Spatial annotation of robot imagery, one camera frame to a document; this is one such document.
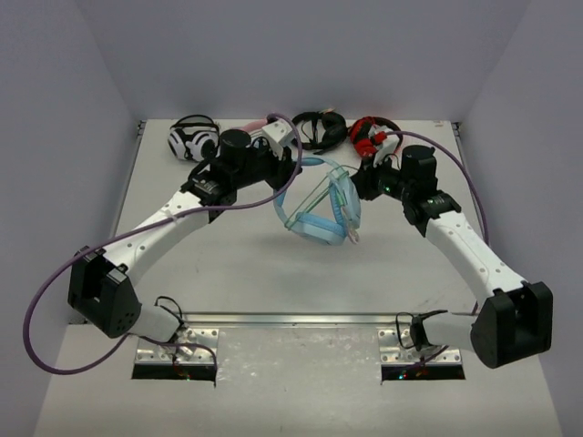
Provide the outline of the light blue headphones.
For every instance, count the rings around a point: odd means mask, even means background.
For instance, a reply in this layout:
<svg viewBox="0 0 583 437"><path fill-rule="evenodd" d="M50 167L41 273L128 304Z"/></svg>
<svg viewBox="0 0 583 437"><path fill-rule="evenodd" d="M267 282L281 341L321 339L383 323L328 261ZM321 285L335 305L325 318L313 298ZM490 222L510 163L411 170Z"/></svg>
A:
<svg viewBox="0 0 583 437"><path fill-rule="evenodd" d="M283 226L295 235L325 246L341 246L346 240L359 242L362 207L346 166L324 157L302 159L302 166L326 166L323 178L288 213L286 191L273 200Z"/></svg>

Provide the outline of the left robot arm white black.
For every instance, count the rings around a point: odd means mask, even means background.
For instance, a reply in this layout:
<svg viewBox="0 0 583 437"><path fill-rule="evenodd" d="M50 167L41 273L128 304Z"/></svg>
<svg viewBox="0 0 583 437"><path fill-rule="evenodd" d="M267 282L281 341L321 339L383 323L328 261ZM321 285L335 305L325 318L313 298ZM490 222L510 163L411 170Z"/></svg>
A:
<svg viewBox="0 0 583 437"><path fill-rule="evenodd" d="M189 234L231 209L240 189L260 182L274 191L288 187L299 172L290 149L294 139L283 121L263 126L259 138L237 128L223 131L163 207L103 247L78 253L68 304L110 339L132 334L171 340L179 330L177 317L141 303L139 281Z"/></svg>

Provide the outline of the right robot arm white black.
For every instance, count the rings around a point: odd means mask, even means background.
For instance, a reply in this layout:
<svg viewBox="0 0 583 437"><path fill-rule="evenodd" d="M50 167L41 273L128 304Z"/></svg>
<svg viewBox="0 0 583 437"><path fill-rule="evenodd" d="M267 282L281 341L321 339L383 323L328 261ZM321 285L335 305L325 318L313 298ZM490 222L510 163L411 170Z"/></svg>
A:
<svg viewBox="0 0 583 437"><path fill-rule="evenodd" d="M432 310L412 316L407 349L423 353L454 346L472 351L489 369L548 351L553 294L532 283L495 254L468 222L461 206L438 187L431 147L406 147L401 166L390 159L362 161L352 180L362 200L386 195L401 202L404 216L448 259L473 293L476 314Z"/></svg>

